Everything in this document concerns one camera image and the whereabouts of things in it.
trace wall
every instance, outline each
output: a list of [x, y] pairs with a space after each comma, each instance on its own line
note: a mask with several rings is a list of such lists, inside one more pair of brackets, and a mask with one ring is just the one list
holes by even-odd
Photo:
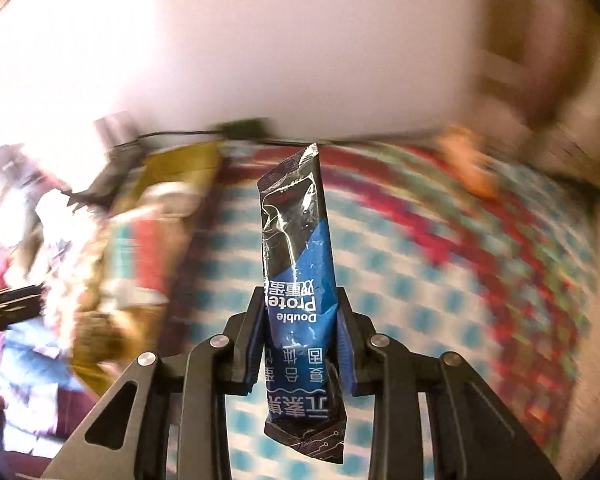
[[0, 14], [0, 136], [65, 137], [126, 109], [145, 131], [273, 118], [287, 137], [453, 118], [477, 0], [12, 0]]

